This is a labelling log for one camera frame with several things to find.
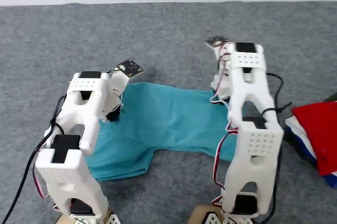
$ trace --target blue cloth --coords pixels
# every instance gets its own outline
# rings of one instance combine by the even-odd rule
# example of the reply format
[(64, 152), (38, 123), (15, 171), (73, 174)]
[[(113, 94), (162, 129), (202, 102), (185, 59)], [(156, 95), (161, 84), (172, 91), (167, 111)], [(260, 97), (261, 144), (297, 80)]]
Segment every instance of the blue cloth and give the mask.
[[(157, 149), (214, 156), (226, 134), (227, 109), (210, 103), (212, 95), (212, 91), (129, 84), (119, 120), (100, 122), (95, 151), (86, 158), (93, 177), (112, 180), (143, 174)], [(228, 136), (220, 158), (232, 160), (235, 146), (236, 136)]]
[[(298, 144), (300, 151), (305, 154), (305, 156), (307, 156), (308, 160), (316, 166), (317, 164), (317, 159), (310, 153), (310, 151), (306, 148), (305, 144), (303, 143), (302, 139), (295, 134), (291, 128), (289, 126), (286, 127), (286, 129), (292, 134), (293, 139), (296, 141), (296, 143)], [(328, 174), (328, 175), (324, 175), (322, 176), (326, 183), (332, 187), (337, 189), (337, 176), (335, 176), (334, 174)]]

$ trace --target wire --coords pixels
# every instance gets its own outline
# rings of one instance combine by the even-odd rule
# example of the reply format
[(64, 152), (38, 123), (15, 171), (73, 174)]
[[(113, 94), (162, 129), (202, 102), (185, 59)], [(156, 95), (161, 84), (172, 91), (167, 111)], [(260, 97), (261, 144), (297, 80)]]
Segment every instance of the wire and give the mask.
[(276, 116), (278, 113), (281, 113), (284, 109), (288, 108), (290, 105), (292, 105), (292, 102), (289, 102), (288, 104), (282, 106), (282, 107), (279, 107), (279, 94), (280, 94), (280, 91), (284, 85), (284, 80), (282, 77), (280, 77), (279, 75), (277, 74), (274, 74), (274, 73), (267, 73), (267, 75), (269, 76), (273, 76), (277, 79), (280, 80), (280, 85), (278, 87), (278, 89), (276, 90), (275, 92), (275, 96), (274, 96), (274, 104), (275, 104), (275, 107), (274, 108), (267, 108), (265, 109), (262, 113), (261, 113), (261, 116), (263, 116), (265, 114), (265, 112), (267, 111), (275, 111), (276, 112)]
[(228, 216), (228, 218), (229, 218), (232, 222), (234, 222), (234, 224), (237, 224), (237, 222), (236, 222), (235, 220), (233, 220), (231, 217)]
[(86, 224), (84, 221), (82, 221), (80, 219), (75, 218), (75, 220), (79, 221), (80, 223)]
[(27, 175), (28, 175), (28, 172), (29, 172), (29, 168), (30, 168), (30, 166), (31, 166), (31, 164), (32, 164), (32, 162), (33, 162), (33, 160), (34, 160), (35, 155), (36, 155), (37, 152), (40, 150), (40, 148), (45, 144), (45, 142), (47, 141), (47, 139), (48, 139), (48, 138), (53, 134), (53, 132), (54, 132), (54, 129), (55, 129), (55, 122), (56, 122), (56, 117), (57, 117), (57, 114), (58, 114), (58, 110), (59, 110), (59, 108), (60, 108), (61, 102), (62, 102), (63, 100), (65, 100), (65, 98), (66, 98), (66, 95), (61, 96), (61, 97), (58, 99), (57, 105), (56, 105), (56, 108), (55, 108), (55, 111), (54, 111), (54, 114), (53, 114), (53, 117), (52, 117), (52, 119), (51, 119), (51, 121), (50, 121), (50, 127), (51, 127), (51, 129), (50, 129), (49, 133), (43, 138), (43, 140), (36, 146), (36, 148), (33, 150), (32, 154), (31, 154), (31, 156), (29, 157), (29, 160), (28, 160), (28, 162), (27, 162), (25, 171), (24, 171), (23, 176), (22, 176), (22, 179), (21, 179), (21, 183), (20, 183), (20, 185), (19, 185), (19, 188), (17, 189), (17, 193), (16, 193), (16, 195), (15, 195), (15, 197), (14, 197), (14, 200), (13, 200), (13, 202), (12, 202), (11, 207), (9, 208), (9, 210), (8, 210), (8, 212), (7, 212), (7, 214), (6, 214), (5, 218), (4, 218), (4, 220), (2, 221), (2, 224), (5, 224), (5, 223), (6, 223), (6, 221), (7, 221), (8, 218), (10, 217), (11, 213), (13, 212), (13, 209), (14, 209), (16, 203), (17, 203), (17, 200), (19, 199), (19, 196), (20, 196), (20, 194), (21, 194), (23, 185), (24, 185), (24, 183), (25, 183), (25, 181), (26, 181), (26, 178), (27, 178)]
[(107, 71), (107, 74), (110, 74), (110, 73), (116, 73), (118, 71), (122, 71), (122, 69), (117, 69), (117, 70), (109, 70)]
[(109, 111), (109, 113), (116, 111), (122, 105), (122, 102), (123, 102), (123, 92), (121, 92), (119, 90), (116, 90), (116, 89), (113, 89), (113, 91), (114, 91), (114, 94), (120, 99), (120, 102), (119, 102), (118, 105), (115, 106), (114, 109), (112, 109), (111, 111)]
[[(280, 85), (277, 89), (277, 91), (275, 92), (275, 96), (274, 96), (274, 104), (275, 104), (275, 108), (276, 109), (280, 109), (279, 108), (279, 94), (281, 92), (281, 89), (284, 85), (284, 80), (282, 77), (280, 77), (279, 75), (276, 75), (274, 73), (267, 73), (267, 75), (269, 76), (273, 76), (277, 79), (280, 80)], [(292, 103), (288, 103), (285, 106), (283, 106), (282, 108), (287, 108), (288, 106), (290, 106)], [(277, 121), (280, 122), (279, 119), (279, 115), (278, 113), (276, 113), (277, 116)], [(273, 197), (273, 206), (272, 206), (272, 210), (270, 211), (270, 214), (261, 222), (257, 222), (256, 220), (254, 220), (255, 224), (266, 224), (274, 215), (275, 213), (275, 209), (276, 209), (276, 192), (277, 192), (277, 186), (279, 183), (279, 177), (280, 177), (280, 169), (281, 169), (281, 162), (282, 162), (282, 146), (280, 146), (280, 151), (279, 151), (279, 155), (277, 156), (277, 166), (276, 166), (276, 175), (275, 175), (275, 180), (274, 180), (274, 189), (273, 189), (273, 193), (272, 193), (272, 197)]]
[(217, 148), (216, 148), (216, 153), (215, 153), (215, 158), (214, 158), (214, 166), (213, 166), (213, 180), (214, 182), (220, 186), (222, 189), (225, 189), (224, 185), (222, 185), (220, 182), (218, 182), (216, 180), (216, 173), (217, 173), (217, 166), (219, 164), (219, 158), (220, 158), (220, 153), (221, 153), (221, 147), (222, 147), (222, 144), (223, 142), (226, 140), (227, 136), (228, 135), (231, 135), (231, 134), (237, 134), (237, 132), (228, 132), (219, 142), (219, 144), (217, 145)]
[(35, 183), (35, 187), (36, 187), (36, 190), (38, 192), (38, 194), (40, 195), (41, 198), (45, 199), (45, 198), (48, 198), (49, 197), (49, 194), (45, 194), (42, 190), (42, 187), (38, 181), (38, 178), (36, 177), (35, 175), (35, 164), (33, 165), (33, 168), (32, 168), (32, 174), (33, 174), (33, 180), (34, 180), (34, 183)]

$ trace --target hole pattern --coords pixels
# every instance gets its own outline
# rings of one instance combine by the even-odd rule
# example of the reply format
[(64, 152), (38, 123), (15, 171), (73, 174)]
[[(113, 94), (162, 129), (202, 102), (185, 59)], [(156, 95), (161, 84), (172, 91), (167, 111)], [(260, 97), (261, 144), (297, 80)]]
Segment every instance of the hole pattern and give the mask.
[(234, 63), (237, 63), (240, 67), (250, 66), (250, 67), (259, 67), (263, 66), (263, 56), (262, 55), (238, 55)]
[(274, 146), (274, 134), (251, 134), (248, 145), (248, 152), (254, 155), (266, 155), (271, 153)]

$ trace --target black cable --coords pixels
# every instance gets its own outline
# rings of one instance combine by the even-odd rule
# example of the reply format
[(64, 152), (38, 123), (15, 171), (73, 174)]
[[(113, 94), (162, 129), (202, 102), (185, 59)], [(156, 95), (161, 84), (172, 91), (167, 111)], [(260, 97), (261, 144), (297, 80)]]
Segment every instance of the black cable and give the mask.
[(117, 70), (109, 70), (109, 71), (107, 71), (107, 74), (110, 74), (110, 73), (115, 73), (115, 72), (118, 72), (118, 71), (122, 71), (122, 69), (117, 69)]
[(234, 224), (237, 224), (237, 222), (235, 220), (233, 220), (231, 217), (228, 217), (232, 222), (234, 222)]
[[(280, 94), (281, 89), (284, 85), (284, 80), (283, 80), (282, 77), (280, 77), (279, 75), (276, 75), (274, 73), (267, 73), (267, 75), (273, 76), (273, 77), (279, 79), (281, 83), (280, 83), (280, 86), (278, 87), (277, 91), (275, 92), (275, 96), (274, 96), (275, 108), (268, 108), (268, 109), (264, 110), (261, 115), (263, 115), (266, 111), (274, 110), (274, 111), (276, 111), (277, 121), (279, 123), (280, 122), (279, 113), (282, 112), (282, 110), (284, 110), (288, 106), (290, 106), (292, 103), (290, 102), (290, 103), (284, 105), (283, 107), (279, 108), (279, 94)], [(255, 223), (255, 224), (266, 224), (273, 217), (273, 215), (275, 213), (276, 192), (277, 192), (277, 185), (279, 183), (279, 177), (280, 177), (281, 161), (282, 161), (282, 146), (280, 146), (279, 155), (277, 156), (276, 175), (275, 175), (275, 180), (274, 180), (274, 189), (273, 189), (273, 193), (272, 193), (272, 197), (273, 197), (272, 210), (270, 211), (270, 214), (263, 221), (257, 222), (256, 220), (254, 220), (253, 223)]]
[(24, 183), (25, 183), (25, 181), (26, 181), (26, 178), (27, 178), (27, 175), (28, 175), (28, 172), (29, 172), (29, 168), (30, 168), (30, 166), (31, 166), (31, 164), (32, 164), (32, 162), (33, 162), (33, 160), (34, 160), (34, 157), (36, 156), (36, 154), (37, 154), (37, 152), (39, 151), (39, 149), (43, 146), (43, 144), (47, 141), (47, 139), (48, 139), (48, 138), (52, 135), (52, 133), (54, 132), (54, 128), (55, 128), (55, 126), (56, 126), (56, 124), (57, 124), (57, 123), (56, 123), (56, 117), (57, 117), (57, 115), (58, 115), (58, 110), (59, 110), (59, 108), (60, 108), (60, 105), (61, 105), (62, 100), (64, 100), (65, 98), (66, 98), (66, 95), (61, 96), (61, 97), (58, 99), (57, 105), (56, 105), (56, 108), (55, 108), (55, 111), (54, 111), (54, 114), (53, 114), (53, 117), (52, 117), (52, 119), (51, 119), (51, 121), (50, 121), (50, 127), (51, 127), (51, 129), (50, 129), (49, 133), (43, 138), (43, 140), (36, 146), (36, 148), (33, 150), (32, 154), (31, 154), (31, 156), (29, 157), (29, 160), (28, 160), (27, 165), (26, 165), (26, 168), (25, 168), (25, 172), (23, 173), (23, 176), (22, 176), (21, 183), (20, 183), (20, 185), (19, 185), (19, 188), (17, 189), (17, 193), (16, 193), (16, 195), (15, 195), (15, 197), (14, 197), (14, 200), (13, 200), (13, 202), (12, 202), (11, 207), (9, 208), (9, 210), (8, 210), (8, 212), (7, 212), (7, 214), (6, 214), (5, 218), (4, 218), (4, 220), (2, 221), (2, 224), (5, 224), (5, 223), (6, 223), (6, 221), (7, 221), (8, 218), (10, 217), (10, 215), (11, 215), (11, 213), (12, 213), (12, 211), (13, 211), (13, 209), (14, 209), (16, 203), (17, 203), (17, 200), (19, 199), (19, 196), (20, 196), (20, 194), (21, 194), (23, 185), (24, 185)]

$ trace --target red and white wire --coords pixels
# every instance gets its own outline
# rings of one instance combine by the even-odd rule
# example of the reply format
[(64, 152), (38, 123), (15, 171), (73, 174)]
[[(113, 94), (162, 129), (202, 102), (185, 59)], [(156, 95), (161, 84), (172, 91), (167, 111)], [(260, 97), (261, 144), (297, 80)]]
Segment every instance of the red and white wire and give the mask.
[(53, 204), (53, 210), (55, 210), (57, 212), (61, 212), (56, 204)]

